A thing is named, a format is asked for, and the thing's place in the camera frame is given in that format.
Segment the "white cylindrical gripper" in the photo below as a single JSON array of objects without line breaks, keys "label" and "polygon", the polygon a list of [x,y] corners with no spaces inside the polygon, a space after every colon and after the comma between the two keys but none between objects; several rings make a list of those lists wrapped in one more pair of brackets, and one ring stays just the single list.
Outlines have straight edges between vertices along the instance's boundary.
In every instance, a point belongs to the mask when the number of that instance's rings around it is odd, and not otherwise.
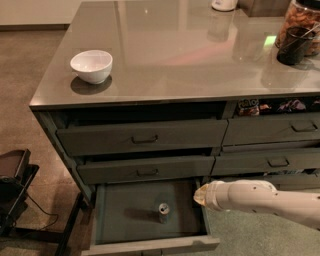
[{"label": "white cylindrical gripper", "polygon": [[193,199],[199,205],[206,206],[212,211],[231,210],[232,205],[229,200],[230,182],[213,181],[206,186],[202,186],[194,193]]}]

